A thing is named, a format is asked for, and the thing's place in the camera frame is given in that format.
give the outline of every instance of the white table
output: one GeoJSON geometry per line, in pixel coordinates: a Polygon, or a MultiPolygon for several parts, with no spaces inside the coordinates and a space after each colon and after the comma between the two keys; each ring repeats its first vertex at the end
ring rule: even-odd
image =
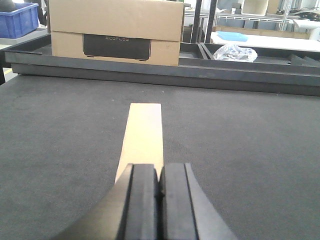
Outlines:
{"type": "Polygon", "coordinates": [[[320,41],[275,36],[246,35],[247,41],[223,40],[217,32],[212,32],[211,40],[214,44],[236,44],[242,47],[257,47],[267,49],[286,49],[306,52],[319,52],[320,41]]]}

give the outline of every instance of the cardboard box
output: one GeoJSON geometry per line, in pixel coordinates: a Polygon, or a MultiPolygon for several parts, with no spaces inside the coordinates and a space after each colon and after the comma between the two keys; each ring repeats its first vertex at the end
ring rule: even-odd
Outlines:
{"type": "Polygon", "coordinates": [[[267,12],[269,14],[275,14],[279,7],[280,0],[269,0],[267,12]]]}
{"type": "Polygon", "coordinates": [[[309,35],[305,32],[289,32],[289,31],[274,31],[264,29],[252,29],[252,28],[241,28],[232,26],[215,26],[212,29],[213,32],[233,32],[247,35],[259,35],[268,37],[279,37],[279,38],[292,38],[292,39],[309,39],[309,35]]]}
{"type": "Polygon", "coordinates": [[[177,66],[183,2],[50,0],[52,54],[177,66]]]}

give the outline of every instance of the beige wooden slat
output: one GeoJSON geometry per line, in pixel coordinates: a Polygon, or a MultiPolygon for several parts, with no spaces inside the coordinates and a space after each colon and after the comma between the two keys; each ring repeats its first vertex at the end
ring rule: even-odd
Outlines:
{"type": "Polygon", "coordinates": [[[154,164],[160,177],[164,165],[161,104],[131,103],[115,182],[127,164],[154,164]]]}

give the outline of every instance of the blue plastic crate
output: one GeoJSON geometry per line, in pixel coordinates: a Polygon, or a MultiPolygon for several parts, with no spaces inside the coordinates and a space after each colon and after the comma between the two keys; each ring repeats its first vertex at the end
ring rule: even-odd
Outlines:
{"type": "Polygon", "coordinates": [[[38,4],[16,3],[17,10],[0,12],[0,38],[17,39],[38,26],[38,4]]]}

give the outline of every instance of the gray felt mat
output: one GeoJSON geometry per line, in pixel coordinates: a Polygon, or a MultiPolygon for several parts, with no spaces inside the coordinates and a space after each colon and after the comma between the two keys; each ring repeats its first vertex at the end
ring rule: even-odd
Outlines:
{"type": "Polygon", "coordinates": [[[241,240],[320,236],[320,97],[18,76],[0,87],[0,239],[47,240],[112,187],[130,103],[161,103],[241,240]]]}

